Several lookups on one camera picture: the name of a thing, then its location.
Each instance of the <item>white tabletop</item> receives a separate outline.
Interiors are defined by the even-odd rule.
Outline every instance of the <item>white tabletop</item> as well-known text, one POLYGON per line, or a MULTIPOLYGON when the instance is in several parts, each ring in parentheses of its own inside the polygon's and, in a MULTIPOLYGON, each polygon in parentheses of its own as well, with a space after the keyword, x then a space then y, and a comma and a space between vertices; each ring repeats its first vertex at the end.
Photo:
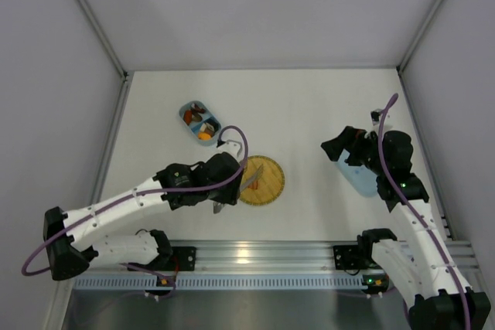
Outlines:
MULTIPOLYGON (((393 93, 387 122, 412 137, 413 172, 442 225, 395 70, 223 70, 137 72, 104 185, 103 198, 130 189, 167 165, 206 161, 214 149, 187 133, 179 108, 201 100, 223 126, 247 135, 250 155, 276 160, 285 173, 282 195, 266 206, 239 202, 213 214, 212 202, 184 206, 125 229, 164 230, 172 240, 355 240, 387 227, 399 238, 385 203, 365 198, 343 177, 320 144, 346 125, 370 129, 370 112, 393 93)), ((237 138, 229 133, 226 138, 237 138)))

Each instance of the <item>gray wall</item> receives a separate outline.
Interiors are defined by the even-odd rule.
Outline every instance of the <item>gray wall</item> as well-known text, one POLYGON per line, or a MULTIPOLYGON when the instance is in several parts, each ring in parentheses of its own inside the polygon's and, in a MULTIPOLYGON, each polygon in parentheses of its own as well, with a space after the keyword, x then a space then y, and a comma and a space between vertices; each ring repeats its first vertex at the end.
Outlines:
POLYGON ((87 204, 119 79, 73 0, 0 0, 0 13, 0 328, 37 329, 54 283, 20 269, 45 210, 87 204))
POLYGON ((495 0, 447 0, 405 83, 459 237, 495 298, 495 0))
POLYGON ((89 0, 130 70, 396 66, 432 0, 89 0))

